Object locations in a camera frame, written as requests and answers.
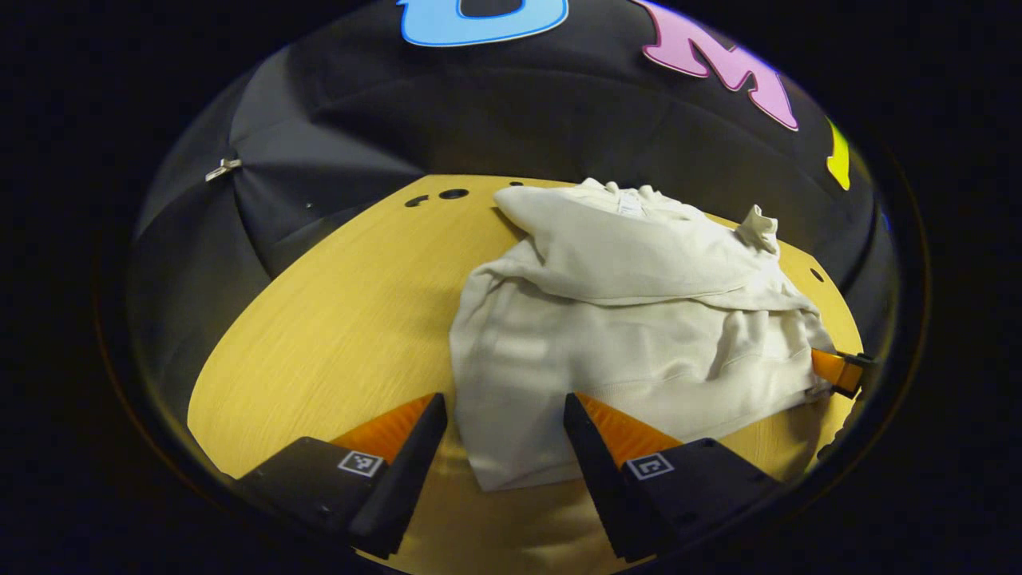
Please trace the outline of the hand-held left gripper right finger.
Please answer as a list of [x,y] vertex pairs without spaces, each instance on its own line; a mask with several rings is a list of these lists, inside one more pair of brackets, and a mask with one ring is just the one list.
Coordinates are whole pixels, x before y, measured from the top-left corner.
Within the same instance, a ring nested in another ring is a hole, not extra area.
[[719,441],[682,442],[583,393],[565,397],[564,429],[610,545],[628,563],[701,545],[782,489]]

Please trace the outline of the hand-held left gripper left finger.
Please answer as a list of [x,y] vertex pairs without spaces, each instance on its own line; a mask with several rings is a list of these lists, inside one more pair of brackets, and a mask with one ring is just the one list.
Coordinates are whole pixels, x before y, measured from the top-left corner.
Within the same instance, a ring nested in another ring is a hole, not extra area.
[[388,559],[411,523],[447,426],[445,397],[430,393],[331,441],[300,437],[235,485],[317,538]]

